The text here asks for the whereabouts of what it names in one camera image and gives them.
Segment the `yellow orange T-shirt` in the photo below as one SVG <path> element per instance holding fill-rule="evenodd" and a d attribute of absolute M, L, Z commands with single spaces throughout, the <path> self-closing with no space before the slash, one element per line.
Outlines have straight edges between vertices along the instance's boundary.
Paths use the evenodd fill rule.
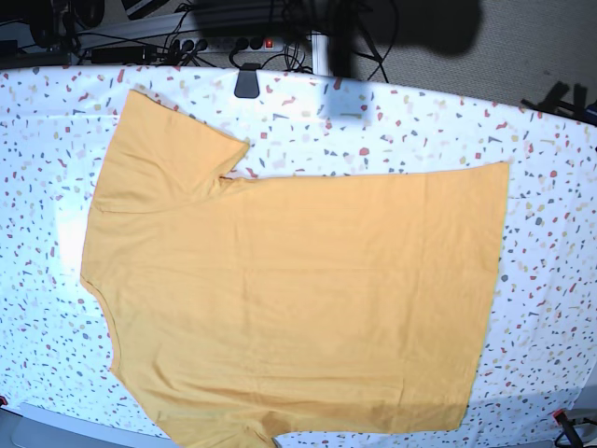
<path fill-rule="evenodd" d="M 248 148 L 129 93 L 80 272 L 113 374 L 184 447 L 458 428 L 497 280 L 507 164 L 231 178 Z"/>

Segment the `black table clamp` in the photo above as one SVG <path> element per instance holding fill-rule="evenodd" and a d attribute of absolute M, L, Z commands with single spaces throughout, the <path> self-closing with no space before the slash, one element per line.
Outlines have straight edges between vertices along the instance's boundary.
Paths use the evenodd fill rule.
<path fill-rule="evenodd" d="M 259 63 L 244 63 L 239 69 L 234 95 L 239 99 L 256 99 L 259 94 L 257 71 Z"/>

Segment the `black power adapter brick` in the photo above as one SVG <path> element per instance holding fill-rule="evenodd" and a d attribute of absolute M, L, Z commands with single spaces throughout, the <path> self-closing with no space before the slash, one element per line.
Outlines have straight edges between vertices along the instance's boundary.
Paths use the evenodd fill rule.
<path fill-rule="evenodd" d="M 158 49 L 151 45 L 111 47 L 93 49 L 90 61 L 93 64 L 149 64 L 158 59 Z"/>

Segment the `terrazzo patterned white tablecloth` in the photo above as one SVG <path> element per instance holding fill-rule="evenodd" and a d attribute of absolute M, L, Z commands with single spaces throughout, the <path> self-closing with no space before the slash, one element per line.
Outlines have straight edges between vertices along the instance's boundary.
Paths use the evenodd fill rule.
<path fill-rule="evenodd" d="M 507 161 L 488 333 L 464 422 L 409 435 L 298 433 L 283 447 L 551 445 L 596 364 L 596 130 L 521 107 L 388 84 L 233 69 L 35 67 L 1 74 L 1 393 L 34 420 L 131 447 L 168 438 L 109 374 L 80 285 L 87 214 L 130 90 L 242 139 L 239 176 L 415 173 Z"/>

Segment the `red black clamp right corner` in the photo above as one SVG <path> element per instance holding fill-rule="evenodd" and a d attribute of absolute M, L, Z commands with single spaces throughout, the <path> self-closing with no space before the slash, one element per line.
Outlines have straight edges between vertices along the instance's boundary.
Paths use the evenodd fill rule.
<path fill-rule="evenodd" d="M 584 417 L 570 419 L 564 410 L 556 411 L 552 416 L 562 429 L 562 432 L 554 441 L 554 446 L 559 448 L 583 448 L 584 442 L 576 432 L 576 426 L 585 424 L 587 419 Z"/>

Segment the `silver aluminium frame post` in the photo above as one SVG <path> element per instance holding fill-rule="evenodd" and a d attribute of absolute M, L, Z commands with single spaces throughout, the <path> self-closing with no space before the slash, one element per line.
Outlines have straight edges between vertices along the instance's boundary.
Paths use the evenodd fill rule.
<path fill-rule="evenodd" d="M 317 76 L 331 77 L 332 71 L 329 64 L 329 37 L 327 35 L 312 33 L 312 72 Z"/>

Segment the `white power strip red switch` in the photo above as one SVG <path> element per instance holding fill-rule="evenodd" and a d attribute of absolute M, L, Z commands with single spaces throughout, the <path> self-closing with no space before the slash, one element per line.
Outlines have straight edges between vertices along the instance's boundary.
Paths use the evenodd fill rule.
<path fill-rule="evenodd" d="M 280 52 L 285 47 L 278 37 L 187 37 L 176 38 L 174 47 L 184 53 L 193 50 L 199 53 L 225 53 L 237 49 L 239 52 Z"/>

